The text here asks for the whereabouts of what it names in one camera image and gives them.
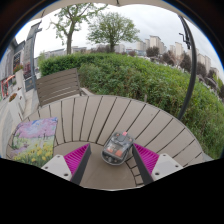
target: wooden slat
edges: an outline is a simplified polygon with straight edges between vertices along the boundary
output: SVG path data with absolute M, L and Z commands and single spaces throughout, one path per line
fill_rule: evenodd
M 186 148 L 194 140 L 187 129 L 184 129 L 169 145 L 162 149 L 159 154 L 167 153 L 173 157 Z
M 52 79 L 50 79 L 50 80 L 48 80 L 48 81 L 42 81 L 42 80 L 41 80 L 42 78 L 40 78 L 40 79 L 38 79 L 38 80 L 41 80 L 42 82 L 40 82 L 40 83 L 37 84 L 37 88 L 42 88 L 42 87 L 44 87 L 46 84 L 47 84 L 47 85 L 52 85 L 52 84 L 54 84 L 54 83 L 56 83 L 56 82 L 61 82 L 61 81 L 64 81 L 64 80 L 66 80 L 66 79 L 71 79 L 71 78 L 75 78 L 75 79 L 77 80 L 77 78 L 74 76 L 74 74 L 68 74 L 68 75 L 65 75 L 65 76 L 60 76 L 60 77 L 58 77 L 58 78 L 52 78 Z
M 46 119 L 46 118 L 50 118 L 50 108 L 49 105 L 43 107 L 41 110 L 39 110 L 39 114 L 40 114 L 40 119 Z
M 134 167 L 134 168 L 132 169 L 132 173 L 134 174 L 134 176 L 137 176 L 137 175 L 139 175 L 139 174 L 140 174 L 139 169 L 138 169 L 138 167 L 137 167 L 137 166 L 136 166 L 136 167 Z
M 64 134 L 62 127 L 62 119 L 61 119 L 61 101 L 57 103 L 53 103 L 50 105 L 51 116 L 58 118 L 57 128 L 56 128 L 56 138 L 58 144 L 64 143 Z
M 195 157 L 202 153 L 199 145 L 196 141 L 193 141 L 186 149 L 184 149 L 180 154 L 178 154 L 174 159 L 181 165 L 185 166 Z
M 75 99 L 73 116 L 73 141 L 78 141 L 80 139 L 87 99 L 88 96 L 77 97 Z
M 101 98 L 102 96 L 89 97 L 82 125 L 81 141 L 87 141 L 89 138 L 90 130 L 93 125 Z
M 146 146 L 153 138 L 155 138 L 171 121 L 172 117 L 160 111 L 157 116 L 152 120 L 149 126 L 140 134 L 136 139 L 136 143 Z
M 187 167 L 187 166 L 191 166 L 191 165 L 195 165 L 195 164 L 199 164 L 199 163 L 203 163 L 203 162 L 205 162 L 205 161 L 204 161 L 203 155 L 202 155 L 202 153 L 201 153 L 197 158 L 191 160 L 191 161 L 186 165 L 186 167 Z
M 128 166 L 129 166 L 130 169 L 132 169 L 132 168 L 134 168 L 135 166 L 137 166 L 134 157 L 132 157 L 131 159 L 129 159 L 126 163 L 128 164 Z
M 103 125 L 105 124 L 106 119 L 111 111 L 115 99 L 116 97 L 107 97 L 107 96 L 104 96 L 102 98 L 88 141 L 96 142 L 99 134 L 102 131 Z
M 135 177 L 135 181 L 137 185 L 143 184 L 143 180 L 141 175 Z
M 98 140 L 98 144 L 104 145 L 107 139 L 113 134 L 113 130 L 116 128 L 119 120 L 121 119 L 123 113 L 125 112 L 130 100 L 124 98 L 117 98 L 110 116 L 101 132 Z
M 56 79 L 58 77 L 65 76 L 65 75 L 72 74 L 72 73 L 75 74 L 75 76 L 77 77 L 77 69 L 72 68 L 72 69 L 56 72 L 56 73 L 41 77 L 40 79 L 36 80 L 36 84 L 40 84 L 40 83 L 43 83 L 43 82 L 46 82 L 46 81 L 49 81 L 52 79 Z
M 72 113 L 74 108 L 74 98 L 62 101 L 62 121 L 65 142 L 72 141 Z
M 131 124 L 135 121 L 143 107 L 143 103 L 131 101 L 119 124 L 117 125 L 115 131 L 127 131 Z
M 133 135 L 134 138 L 140 135 L 140 133 L 147 127 L 152 119 L 158 113 L 158 109 L 146 104 L 145 108 L 137 117 L 136 121 L 130 127 L 128 132 Z
M 33 114 L 31 114 L 31 115 L 29 116 L 29 120 L 30 120 L 30 121 L 35 121 L 35 120 L 39 120 L 39 119 L 40 119 L 40 117 L 39 117 L 39 113 L 38 113 L 38 111 L 34 112 Z
M 49 100 L 46 100 L 46 101 L 42 102 L 41 106 L 46 105 L 46 104 L 49 104 L 49 103 L 52 103 L 52 102 L 55 102 L 57 100 L 61 100 L 63 98 L 69 97 L 69 96 L 74 96 L 77 93 L 78 92 L 74 91 L 74 92 L 70 92 L 70 93 L 67 93 L 67 94 L 64 94 L 64 95 L 57 96 L 55 98 L 51 98 Z
M 181 131 L 183 131 L 184 126 L 181 125 L 176 119 L 173 119 L 163 131 L 146 146 L 146 148 L 151 149 L 154 152 L 158 152 L 163 147 L 165 147 L 169 142 L 171 142 Z
M 75 91 L 75 90 L 78 90 L 78 87 L 77 86 L 76 87 L 75 86 L 71 86 L 71 87 L 68 87 L 66 89 L 60 89 L 60 87 L 58 87 L 58 91 L 56 91 L 56 92 L 51 92 L 50 91 L 49 94 L 40 97 L 40 100 L 41 101 L 44 101 L 46 99 L 50 99 L 50 98 L 56 97 L 58 95 L 63 95 L 65 93 L 72 92 L 72 91 Z
M 55 83 L 53 85 L 50 86 L 46 86 L 43 89 L 39 89 L 38 91 L 38 96 L 41 99 L 41 97 L 46 96 L 50 93 L 53 92 L 57 92 L 66 88 L 70 88 L 70 87 L 75 87 L 77 85 L 77 82 L 74 81 L 74 79 L 69 79 L 69 80 L 65 80 L 63 81 L 63 83 Z
M 56 146 L 54 148 L 54 153 L 53 155 L 62 155 L 62 156 L 65 156 L 67 155 L 68 153 L 74 151 L 75 149 L 83 146 L 83 145 L 86 145 L 88 144 L 88 142 L 67 142 L 65 144 L 62 144 L 62 145 L 59 145 L 59 146 Z

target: tree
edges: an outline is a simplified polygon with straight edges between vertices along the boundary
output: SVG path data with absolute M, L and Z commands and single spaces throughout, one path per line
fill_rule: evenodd
M 129 51 L 128 52 L 128 55 L 134 57 L 134 56 L 136 56 L 136 52 L 135 51 Z
M 110 44 L 110 51 L 114 52 L 114 47 L 120 41 L 133 43 L 139 41 L 137 36 L 140 30 L 135 28 L 132 20 L 127 19 L 118 13 L 100 13 L 95 21 L 89 24 L 87 40 L 91 43 Z
M 223 82 L 219 77 L 216 76 L 215 72 L 213 73 L 212 79 L 218 84 L 219 87 L 218 93 L 219 93 L 221 91 L 221 87 L 223 86 Z
M 40 55 L 39 55 L 39 57 L 38 57 L 38 59 L 37 59 L 37 65 L 38 65 L 38 67 L 41 67 L 41 63 L 42 63 L 45 59 L 46 59 L 46 58 L 45 58 L 44 51 L 41 51 L 41 52 L 40 52 Z
M 157 57 L 159 55 L 159 48 L 158 47 L 149 47 L 146 49 L 147 57 Z
M 172 51 L 168 51 L 168 55 L 169 55 L 170 59 L 173 61 L 173 64 L 177 67 L 181 64 L 181 62 L 184 59 L 184 54 L 175 55 Z
M 212 78 L 214 78 L 214 75 L 216 76 L 216 73 L 213 70 L 210 69 L 208 74 L 207 74 L 208 78 L 212 79 Z
M 206 77 L 206 68 L 205 65 L 202 64 L 201 62 L 197 63 L 197 71 L 196 71 L 197 75 L 202 75 L 203 78 Z
M 221 99 L 224 98 L 224 85 L 222 85 L 222 87 L 220 88 L 219 97 L 220 97 Z
M 183 56 L 184 56 L 184 58 L 183 58 L 182 62 L 180 63 L 180 67 L 185 69 L 186 71 L 188 71 L 190 73 L 190 71 L 191 71 L 191 58 L 185 52 L 184 52 Z
M 59 13 L 54 16 L 58 17 L 58 22 L 50 22 L 56 29 L 56 38 L 62 40 L 62 45 L 65 44 L 64 38 L 66 38 L 67 54 L 71 54 L 72 36 L 74 31 L 81 30 L 81 23 L 86 21 L 89 23 L 89 19 L 98 15 L 99 11 L 105 9 L 107 5 L 97 8 L 93 3 L 77 4 L 62 8 Z
M 162 62 L 166 62 L 168 65 L 172 65 L 172 66 L 174 66 L 174 63 L 173 63 L 173 61 L 170 59 L 170 57 L 169 57 L 169 54 L 168 53 L 163 53 L 163 55 L 162 55 Z

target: tall building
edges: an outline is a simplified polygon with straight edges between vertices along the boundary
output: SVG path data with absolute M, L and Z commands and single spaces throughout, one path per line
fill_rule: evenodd
M 203 56 L 202 54 L 198 54 L 198 62 L 205 65 L 205 56 Z
M 190 56 L 191 61 L 192 61 L 192 50 L 191 49 L 190 50 L 188 49 L 187 54 Z M 197 54 L 197 58 L 198 58 L 199 50 L 197 48 L 196 48 L 196 54 Z
M 148 49 L 150 47 L 150 40 L 145 39 L 145 44 L 146 44 L 146 49 Z
M 158 47 L 160 46 L 160 38 L 157 36 L 150 36 L 150 47 Z
M 174 45 L 170 45 L 170 51 L 176 55 L 176 47 Z
M 220 78 L 220 76 L 219 76 L 219 70 L 218 70 L 217 68 L 210 67 L 210 69 L 213 70 L 213 71 L 216 73 L 216 76 L 217 76 L 218 78 Z
M 114 49 L 115 49 L 115 52 L 117 52 L 117 53 L 123 53 L 123 52 L 125 52 L 125 46 L 124 46 L 124 44 L 117 44 L 114 47 Z
M 160 41 L 159 42 L 159 53 L 163 54 L 163 52 L 164 52 L 164 43 Z
M 176 47 L 176 57 L 179 57 L 183 53 L 183 47 L 182 44 L 175 42 L 175 47 Z
M 136 49 L 138 51 L 144 51 L 144 42 L 143 41 L 138 41 Z
M 208 73 L 211 68 L 211 59 L 205 55 L 205 68 L 206 72 Z

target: bush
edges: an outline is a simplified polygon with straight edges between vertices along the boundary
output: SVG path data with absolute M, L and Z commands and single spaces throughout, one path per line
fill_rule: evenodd
M 142 58 L 117 54 L 67 55 L 49 58 L 41 73 L 78 68 L 81 86 L 95 94 L 117 95 L 147 102 L 177 117 L 184 102 L 189 73 Z M 198 79 L 182 122 L 205 153 L 217 159 L 224 145 L 224 106 Z

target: sign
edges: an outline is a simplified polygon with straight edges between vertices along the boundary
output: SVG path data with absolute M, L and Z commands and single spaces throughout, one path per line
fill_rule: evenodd
M 19 52 L 18 54 L 16 54 L 13 58 L 13 69 L 20 64 L 20 56 L 21 56 L 21 52 Z
M 28 79 L 26 79 L 25 80 L 25 89 L 26 89 L 26 92 L 28 92 L 29 90 L 31 90 L 31 89 L 33 89 L 33 80 L 32 80 L 32 78 L 30 77 L 30 78 L 28 78 Z

